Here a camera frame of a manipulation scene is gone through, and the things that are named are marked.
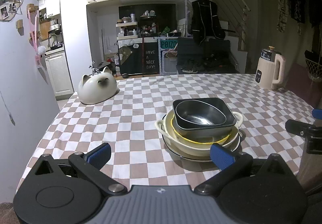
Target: floor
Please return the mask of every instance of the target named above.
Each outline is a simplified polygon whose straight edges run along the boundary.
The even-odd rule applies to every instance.
[[[61,100],[57,101],[57,104],[59,106],[59,110],[62,110],[62,108],[65,106],[65,104],[68,102],[68,100]]]

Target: metal bolt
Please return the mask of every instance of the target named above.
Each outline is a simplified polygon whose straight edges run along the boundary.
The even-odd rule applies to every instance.
[[[197,187],[197,190],[201,193],[209,193],[213,189],[209,184],[201,184]]]
[[[125,187],[122,184],[112,184],[108,187],[108,190],[114,193],[124,190]]]

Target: cat-shaped teapot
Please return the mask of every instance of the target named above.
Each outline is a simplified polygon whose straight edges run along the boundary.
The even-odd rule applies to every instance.
[[[83,75],[78,84],[78,97],[81,103],[93,105],[108,100],[117,92],[116,80],[108,67],[103,72],[91,76]]]

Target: green sign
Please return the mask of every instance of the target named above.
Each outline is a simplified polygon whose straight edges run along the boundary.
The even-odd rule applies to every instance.
[[[178,44],[177,40],[161,40],[161,49],[174,49],[175,46]]]

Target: table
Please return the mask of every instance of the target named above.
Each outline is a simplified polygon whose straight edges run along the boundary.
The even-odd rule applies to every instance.
[[[254,158],[279,153],[293,172],[299,170],[304,140],[288,134],[285,122],[313,123],[312,107],[291,91],[261,89],[252,74],[188,74],[118,81],[120,92],[83,105],[75,93],[56,116],[32,155],[19,185],[44,153],[64,159],[108,142],[110,161],[102,172],[124,184],[183,185],[192,188],[219,172],[212,162],[197,163],[170,155],[154,127],[176,99],[219,97],[244,114],[241,146]]]

